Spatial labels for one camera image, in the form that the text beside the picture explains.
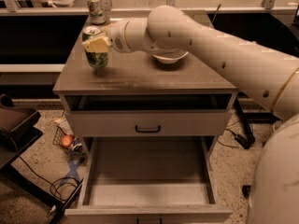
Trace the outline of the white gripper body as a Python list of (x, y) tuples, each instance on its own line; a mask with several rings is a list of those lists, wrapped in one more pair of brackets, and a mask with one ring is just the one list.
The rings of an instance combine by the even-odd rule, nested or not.
[(129, 24), (129, 19), (116, 21), (111, 23), (107, 30), (107, 35), (110, 44), (114, 50), (120, 53), (131, 53), (133, 50), (129, 47), (126, 41), (126, 27)]

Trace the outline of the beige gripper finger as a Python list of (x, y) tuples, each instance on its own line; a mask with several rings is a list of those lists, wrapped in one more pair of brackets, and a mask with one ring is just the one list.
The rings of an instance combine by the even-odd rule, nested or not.
[(111, 46), (109, 39), (106, 36), (98, 36), (90, 38), (82, 42), (83, 47), (87, 52), (104, 53), (108, 52)]

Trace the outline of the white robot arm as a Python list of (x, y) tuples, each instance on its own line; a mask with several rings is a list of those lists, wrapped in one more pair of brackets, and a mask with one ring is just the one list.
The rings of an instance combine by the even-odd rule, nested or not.
[(204, 62), (283, 124), (266, 142), (249, 195), (247, 224), (299, 224), (299, 59), (202, 25), (175, 7), (117, 21), (83, 42), (87, 51), (143, 50)]

